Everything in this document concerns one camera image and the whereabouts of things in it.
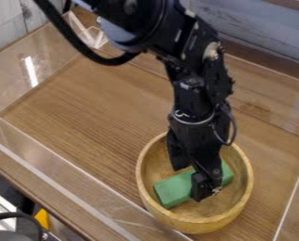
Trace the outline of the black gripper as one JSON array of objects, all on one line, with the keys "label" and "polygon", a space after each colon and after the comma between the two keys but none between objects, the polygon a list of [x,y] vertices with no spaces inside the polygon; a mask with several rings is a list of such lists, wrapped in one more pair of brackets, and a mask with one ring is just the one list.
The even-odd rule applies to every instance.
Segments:
[{"label": "black gripper", "polygon": [[236,120],[227,110],[212,111],[201,119],[173,110],[168,122],[167,151],[172,169],[193,167],[191,198],[200,202],[223,189],[220,151],[236,137]]}]

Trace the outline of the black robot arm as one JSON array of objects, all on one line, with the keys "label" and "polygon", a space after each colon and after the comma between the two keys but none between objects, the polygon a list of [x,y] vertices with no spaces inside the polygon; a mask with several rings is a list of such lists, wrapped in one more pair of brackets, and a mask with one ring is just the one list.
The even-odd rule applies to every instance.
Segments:
[{"label": "black robot arm", "polygon": [[221,147],[237,125],[227,97],[233,79],[219,33],[180,0],[74,0],[100,17],[109,42],[124,52],[150,52],[173,90],[167,150],[173,170],[195,169],[189,197],[201,201],[223,188]]}]

